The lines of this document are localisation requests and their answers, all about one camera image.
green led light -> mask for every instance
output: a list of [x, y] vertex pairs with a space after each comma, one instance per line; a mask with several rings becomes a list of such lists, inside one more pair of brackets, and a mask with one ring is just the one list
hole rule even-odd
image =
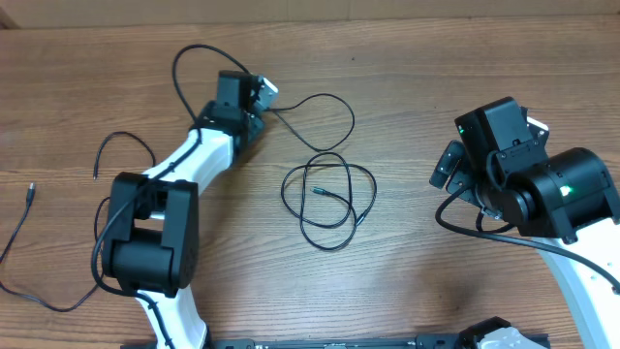
[[568, 196], [573, 192], [573, 189], [570, 186], [565, 185], [563, 187], [560, 187], [560, 192], [562, 193], [562, 196]]

robotic arm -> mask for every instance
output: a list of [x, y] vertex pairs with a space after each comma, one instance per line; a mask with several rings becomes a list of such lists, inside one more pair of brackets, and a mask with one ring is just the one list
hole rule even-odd
[[[158, 166], [143, 174], [121, 173], [112, 184], [109, 212], [114, 213], [149, 178], [178, 161], [201, 133], [198, 148], [136, 199], [133, 214], [114, 224], [103, 249], [105, 275], [116, 278], [123, 290], [145, 294], [157, 303], [175, 348], [208, 344], [208, 328], [190, 288], [198, 261], [198, 197], [257, 139], [264, 128], [261, 113], [277, 96], [277, 87], [262, 76], [220, 72], [217, 99], [204, 107], [187, 141]], [[164, 230], [136, 228], [135, 219], [163, 219]], [[137, 300], [158, 339], [141, 348], [166, 349], [170, 343], [155, 314], [148, 303]]]
[[[154, 300], [171, 338], [171, 343], [166, 342], [153, 310], [138, 299], [158, 339], [141, 348], [209, 347], [208, 327], [190, 288], [198, 261], [198, 197], [258, 138], [264, 128], [261, 114], [277, 96], [278, 89], [262, 76], [220, 72], [217, 99], [204, 107], [187, 141], [158, 166], [143, 174], [121, 173], [114, 180], [110, 215], [141, 192], [105, 236], [104, 274], [116, 278], [124, 291]], [[448, 192], [478, 206], [481, 214], [503, 219], [525, 237], [572, 251], [598, 266], [599, 270], [592, 270], [575, 260], [541, 252], [586, 347], [620, 347], [616, 331], [620, 328], [620, 295], [609, 281], [620, 278], [618, 193], [605, 164], [594, 153], [574, 148], [549, 158], [544, 151], [548, 128], [526, 112], [507, 98], [457, 118], [462, 143], [449, 144], [430, 182], [438, 188], [448, 183]], [[201, 143], [181, 161], [199, 135]], [[147, 190], [143, 188], [149, 178], [175, 162], [179, 163], [173, 172]], [[164, 229], [137, 228], [135, 219], [163, 219]], [[611, 277], [603, 277], [601, 270]], [[501, 319], [442, 338], [455, 348], [542, 347]], [[421, 336], [417, 340], [421, 345]], [[445, 339], [436, 342], [446, 344]], [[404, 343], [415, 346], [416, 341]]]
[[[620, 347], [620, 290], [610, 282], [620, 279], [620, 199], [603, 161], [583, 148], [549, 158], [548, 127], [510, 97], [462, 115], [455, 124], [462, 142], [449, 144], [430, 183], [441, 189], [448, 182], [449, 193], [460, 193], [481, 214], [508, 222], [507, 228], [516, 227], [556, 252], [526, 244], [529, 240], [493, 238], [480, 224], [473, 234], [454, 231], [539, 248], [585, 347]], [[563, 251], [581, 261], [557, 254]]]

white plastic part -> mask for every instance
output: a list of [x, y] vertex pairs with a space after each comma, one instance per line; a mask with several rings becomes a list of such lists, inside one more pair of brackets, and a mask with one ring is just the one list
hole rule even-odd
[[263, 77], [263, 83], [265, 85], [267, 85], [267, 87], [269, 87], [269, 89], [272, 91], [272, 93], [274, 95], [278, 95], [280, 92], [278, 91], [278, 87], [276, 87], [276, 85], [274, 85], [273, 83], [271, 83], [271, 81], [269, 81], [267, 78]]
[[[179, 179], [196, 182], [198, 195], [202, 194], [211, 180], [220, 172], [226, 170], [233, 163], [233, 138], [222, 131], [201, 129], [202, 143], [173, 172], [165, 175], [161, 180], [174, 182]], [[159, 165], [144, 171], [149, 178], [168, 168], [171, 162], [176, 161], [196, 142], [198, 130], [191, 130], [187, 141], [182, 144], [168, 159]], [[154, 212], [151, 218], [164, 219], [162, 213]]]
[[544, 347], [526, 338], [516, 328], [509, 327], [495, 330], [484, 336], [478, 343], [479, 349], [544, 349]]
[[[578, 241], [533, 238], [589, 259], [620, 279], [620, 226], [611, 218], [577, 231]], [[620, 348], [620, 295], [595, 271], [571, 259], [540, 251], [555, 276], [573, 315], [583, 345], [590, 349]]]
[[[166, 298], [159, 292], [138, 291], [147, 295], [157, 303], [157, 307], [164, 318], [166, 331], [172, 339], [172, 344], [176, 349], [202, 349], [206, 341], [206, 324], [201, 319], [196, 310], [192, 289], [187, 286], [179, 289], [176, 297]], [[144, 308], [148, 321], [155, 334], [157, 334], [157, 349], [168, 349], [164, 335], [161, 333], [157, 318], [152, 309], [148, 308], [148, 303], [141, 299], [136, 299]]]
[[545, 124], [543, 124], [542, 122], [538, 121], [537, 119], [535, 119], [534, 117], [527, 117], [527, 122], [531, 123], [535, 126], [538, 126], [540, 128], [542, 128], [543, 130], [545, 130], [546, 132], [549, 132], [549, 127]]

wooden table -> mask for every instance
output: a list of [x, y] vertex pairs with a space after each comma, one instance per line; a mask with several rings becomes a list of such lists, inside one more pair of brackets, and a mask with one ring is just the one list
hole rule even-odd
[[[500, 315], [556, 348], [580, 347], [560, 291], [533, 250], [458, 236], [433, 214], [446, 193], [428, 184], [460, 114], [512, 95], [551, 128], [549, 154], [584, 146], [620, 180], [620, 16], [421, 19], [329, 23], [161, 26], [0, 33], [0, 241], [31, 214], [0, 268], [2, 282], [59, 306], [92, 287], [92, 220], [121, 171], [150, 166], [129, 139], [95, 152], [110, 132], [140, 135], [159, 160], [186, 138], [190, 119], [171, 84], [185, 45], [222, 48], [265, 74], [279, 106], [317, 92], [356, 111], [337, 150], [370, 169], [377, 203], [351, 245], [320, 252], [301, 236], [279, 198], [282, 177], [314, 153], [271, 115], [248, 163], [201, 196], [201, 255], [192, 282], [215, 338], [316, 339], [458, 332]], [[215, 95], [217, 71], [233, 66], [190, 52], [180, 66], [195, 109]], [[316, 145], [344, 136], [350, 118], [322, 100], [286, 115]], [[370, 187], [356, 174], [364, 207]], [[344, 193], [341, 172], [311, 184]], [[298, 205], [299, 178], [288, 197]], [[308, 215], [329, 221], [344, 208], [309, 198]], [[450, 220], [473, 226], [459, 204]], [[338, 232], [311, 230], [337, 241]], [[153, 334], [138, 303], [97, 292], [58, 314], [0, 294], [2, 348], [114, 348]]]

metal base plate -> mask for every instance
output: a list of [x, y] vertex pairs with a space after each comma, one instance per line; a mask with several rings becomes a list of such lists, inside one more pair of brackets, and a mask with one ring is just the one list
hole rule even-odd
[[[547, 334], [525, 335], [550, 349]], [[420, 334], [408, 338], [253, 341], [216, 340], [210, 349], [452, 349], [458, 334]]]

